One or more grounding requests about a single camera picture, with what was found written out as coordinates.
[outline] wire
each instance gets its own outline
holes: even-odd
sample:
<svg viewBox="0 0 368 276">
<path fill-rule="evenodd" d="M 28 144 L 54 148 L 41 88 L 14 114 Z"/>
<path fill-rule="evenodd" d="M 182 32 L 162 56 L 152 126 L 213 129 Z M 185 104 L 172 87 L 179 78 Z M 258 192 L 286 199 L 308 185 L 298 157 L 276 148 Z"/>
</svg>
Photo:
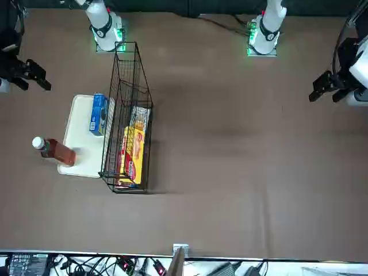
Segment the wire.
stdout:
<svg viewBox="0 0 368 276">
<path fill-rule="evenodd" d="M 226 29 L 226 30 L 229 30 L 230 32 L 237 33 L 237 34 L 239 34 L 239 35 L 241 35 L 241 36 L 244 36 L 244 37 L 247 37 L 247 36 L 249 35 L 246 31 L 243 31 L 243 30 L 238 29 L 238 28 L 231 28 L 231 27 L 228 27 L 228 26 L 226 26 L 226 25 L 223 25 L 223 24 L 221 24 L 221 23 L 218 23 L 218 22 L 213 21 L 213 20 L 208 19 L 208 18 L 198 17 L 198 19 L 201 19 L 201 20 L 204 20 L 204 21 L 207 21 L 207 22 L 211 22 L 211 23 L 213 23 L 213 24 L 215 24 L 215 25 L 217 25 L 217 26 L 219 26 L 219 27 L 221 27 L 221 28 L 224 28 L 224 29 Z"/>
<path fill-rule="evenodd" d="M 332 56 L 332 75 L 333 75 L 333 77 L 335 77 L 335 79 L 337 79 L 337 74 L 336 74 L 336 56 L 337 56 L 338 49 L 339 49 L 339 46 L 340 46 L 340 43 L 341 43 L 341 39 L 342 39 L 342 37 L 344 35 L 344 32 L 345 32 L 346 28 L 348 27 L 349 20 L 351 19 L 352 15 L 355 13 L 356 9 L 361 5 L 361 3 L 363 1 L 364 0 L 360 0 L 359 3 L 357 4 L 357 6 L 350 12 L 349 16 L 346 18 L 346 21 L 344 23 L 344 26 L 342 27 L 342 29 L 341 29 L 341 31 L 339 33 L 338 39 L 336 41 L 335 49 L 333 50 L 333 56 Z"/>
<path fill-rule="evenodd" d="M 232 16 L 241 26 L 245 25 L 245 27 L 247 26 L 248 24 L 248 21 L 243 21 L 241 20 L 237 15 L 233 15 Z"/>
<path fill-rule="evenodd" d="M 267 261 L 266 261 L 266 265 L 267 265 L 267 267 L 266 267 L 266 269 L 265 269 L 265 271 L 263 273 L 263 276 L 266 276 L 267 275 L 267 272 L 269 272 L 269 263 Z"/>
<path fill-rule="evenodd" d="M 52 257 L 50 265 L 51 265 L 51 268 L 55 270 L 56 275 L 59 276 L 58 270 L 56 269 L 56 265 L 55 265 L 55 258 L 56 257 Z"/>
<path fill-rule="evenodd" d="M 108 261 L 109 261 L 109 259 L 110 259 L 111 257 L 108 257 L 107 258 L 107 260 L 106 260 L 106 262 L 105 262 L 105 264 L 104 264 L 104 268 L 106 268 L 106 265 L 107 265 L 107 263 L 108 263 Z"/>
</svg>

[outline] blue box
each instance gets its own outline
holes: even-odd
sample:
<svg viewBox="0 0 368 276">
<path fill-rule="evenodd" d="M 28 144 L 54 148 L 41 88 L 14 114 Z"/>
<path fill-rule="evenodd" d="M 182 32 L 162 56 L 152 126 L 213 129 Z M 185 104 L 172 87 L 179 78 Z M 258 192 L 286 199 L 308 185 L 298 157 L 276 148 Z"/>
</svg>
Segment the blue box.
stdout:
<svg viewBox="0 0 368 276">
<path fill-rule="evenodd" d="M 96 136 L 105 134 L 108 112 L 108 99 L 103 94 L 94 94 L 90 132 Z"/>
</svg>

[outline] electronic equipment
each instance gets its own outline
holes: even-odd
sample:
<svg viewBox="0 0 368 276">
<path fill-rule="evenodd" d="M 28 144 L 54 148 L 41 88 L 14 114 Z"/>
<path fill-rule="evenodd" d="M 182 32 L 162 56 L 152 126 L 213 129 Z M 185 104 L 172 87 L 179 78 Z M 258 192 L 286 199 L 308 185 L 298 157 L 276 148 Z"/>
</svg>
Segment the electronic equipment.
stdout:
<svg viewBox="0 0 368 276">
<path fill-rule="evenodd" d="M 32 59 L 24 63 L 17 57 L 24 34 L 26 9 L 18 0 L 0 2 L 0 91 L 8 92 L 9 83 L 27 90 L 29 85 L 25 79 L 34 80 L 43 89 L 50 90 L 51 84 L 45 79 L 46 71 Z"/>
<path fill-rule="evenodd" d="M 91 30 L 98 46 L 106 52 L 124 43 L 121 17 L 106 8 L 103 0 L 75 0 L 91 22 Z"/>
<path fill-rule="evenodd" d="M 48 254 L 15 253 L 11 256 L 9 276 L 49 276 Z"/>
<path fill-rule="evenodd" d="M 248 56 L 275 56 L 275 48 L 280 36 L 280 27 L 287 9 L 281 6 L 282 0 L 267 0 L 263 14 L 251 21 Z"/>
<path fill-rule="evenodd" d="M 235 276 L 235 271 L 240 267 L 242 262 L 232 264 L 227 262 L 213 270 L 208 276 Z"/>
<path fill-rule="evenodd" d="M 154 262 L 154 268 L 155 270 L 157 271 L 157 273 L 160 275 L 160 276 L 164 276 L 166 275 L 167 273 L 167 270 L 165 269 L 165 267 L 162 265 L 162 263 L 159 261 L 159 260 L 155 260 L 155 259 L 152 259 L 153 262 Z"/>
<path fill-rule="evenodd" d="M 132 276 L 134 273 L 134 268 L 135 268 L 135 264 L 131 259 L 128 259 L 126 257 L 122 257 L 119 261 L 118 261 L 118 266 L 125 272 L 128 274 L 128 276 Z"/>
<path fill-rule="evenodd" d="M 358 37 L 340 43 L 344 31 L 355 26 Z M 336 58 L 340 70 L 336 72 Z M 368 105 L 368 0 L 361 0 L 345 21 L 332 57 L 332 72 L 327 70 L 313 82 L 309 101 L 317 101 L 327 92 L 335 92 L 334 102 L 347 97 L 349 105 Z"/>
</svg>

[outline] wire basket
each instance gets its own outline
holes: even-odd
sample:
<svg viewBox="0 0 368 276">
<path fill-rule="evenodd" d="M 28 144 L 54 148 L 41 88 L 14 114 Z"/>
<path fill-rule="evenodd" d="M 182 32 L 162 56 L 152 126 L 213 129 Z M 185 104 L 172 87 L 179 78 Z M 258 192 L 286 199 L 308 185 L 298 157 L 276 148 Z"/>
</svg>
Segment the wire basket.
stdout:
<svg viewBox="0 0 368 276">
<path fill-rule="evenodd" d="M 115 53 L 100 177 L 114 193 L 146 193 L 153 103 L 137 43 Z"/>
</svg>

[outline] snack bag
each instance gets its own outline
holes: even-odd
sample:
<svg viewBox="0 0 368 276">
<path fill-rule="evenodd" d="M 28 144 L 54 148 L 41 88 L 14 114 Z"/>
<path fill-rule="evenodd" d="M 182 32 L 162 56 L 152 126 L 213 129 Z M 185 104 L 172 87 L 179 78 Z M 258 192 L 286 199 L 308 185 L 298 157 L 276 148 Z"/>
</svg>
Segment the snack bag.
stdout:
<svg viewBox="0 0 368 276">
<path fill-rule="evenodd" d="M 117 187 L 141 184 L 144 151 L 144 132 L 132 126 L 124 129 L 124 139 L 120 152 L 120 174 L 129 176 L 130 179 L 118 180 Z"/>
</svg>

